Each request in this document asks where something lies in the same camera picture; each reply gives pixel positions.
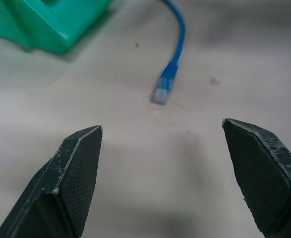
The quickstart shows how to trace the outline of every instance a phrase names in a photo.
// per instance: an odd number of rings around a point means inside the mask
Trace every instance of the green container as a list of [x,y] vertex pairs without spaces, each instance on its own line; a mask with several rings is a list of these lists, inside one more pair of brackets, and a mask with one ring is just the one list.
[[0,37],[66,53],[112,0],[0,0]]

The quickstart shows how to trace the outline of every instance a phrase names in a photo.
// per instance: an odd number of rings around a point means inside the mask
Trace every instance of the cable connector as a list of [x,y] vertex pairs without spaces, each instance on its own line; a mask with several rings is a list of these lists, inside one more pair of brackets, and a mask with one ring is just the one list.
[[170,92],[174,86],[174,80],[177,74],[178,64],[170,62],[164,69],[152,94],[152,102],[165,105],[169,99]]

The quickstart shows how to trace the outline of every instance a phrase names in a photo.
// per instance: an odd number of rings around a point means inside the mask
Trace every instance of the textured rubber pad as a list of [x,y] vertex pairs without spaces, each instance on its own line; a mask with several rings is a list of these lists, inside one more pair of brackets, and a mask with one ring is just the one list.
[[258,229],[269,234],[291,211],[291,153],[271,132],[255,125],[223,122],[234,173]]
[[0,227],[0,238],[81,237],[93,196],[102,128],[67,137],[34,175]]

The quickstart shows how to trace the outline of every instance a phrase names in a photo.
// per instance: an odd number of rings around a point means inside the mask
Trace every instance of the gray surface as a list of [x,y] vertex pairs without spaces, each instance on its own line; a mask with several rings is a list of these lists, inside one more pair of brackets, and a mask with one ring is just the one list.
[[188,38],[164,107],[149,97],[177,27],[156,0],[117,1],[65,57],[0,39],[0,225],[61,141],[101,124],[84,238],[262,237],[221,122],[257,124],[291,150],[291,1],[224,3],[178,1]]

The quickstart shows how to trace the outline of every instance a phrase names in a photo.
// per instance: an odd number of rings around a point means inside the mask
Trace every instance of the blue cable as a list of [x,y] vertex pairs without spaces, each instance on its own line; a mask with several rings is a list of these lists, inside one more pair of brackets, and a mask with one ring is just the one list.
[[178,63],[185,41],[186,25],[180,11],[170,0],[161,1],[164,2],[168,7],[170,7],[172,12],[177,17],[180,26],[179,41],[175,54],[172,60],[167,65],[167,67],[165,68],[165,70],[163,71],[152,94],[153,103],[165,105],[173,89],[174,80],[177,74]]

